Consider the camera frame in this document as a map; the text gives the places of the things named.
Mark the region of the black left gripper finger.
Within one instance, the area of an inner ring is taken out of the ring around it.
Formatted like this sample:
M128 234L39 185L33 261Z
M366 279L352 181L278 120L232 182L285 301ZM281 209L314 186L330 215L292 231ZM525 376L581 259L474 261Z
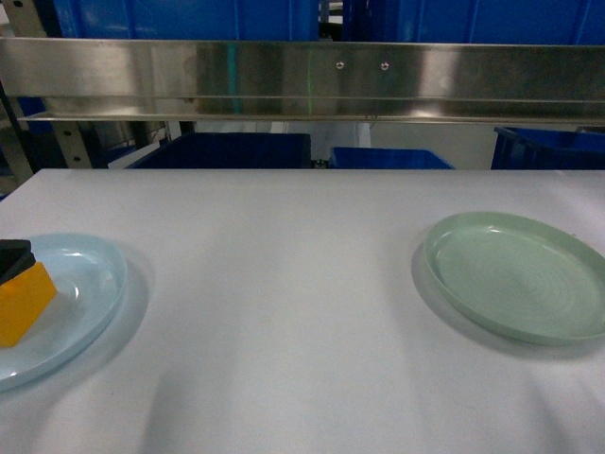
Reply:
M1 284L5 284L7 281L30 269L35 263L36 258L32 252L29 240L1 240Z

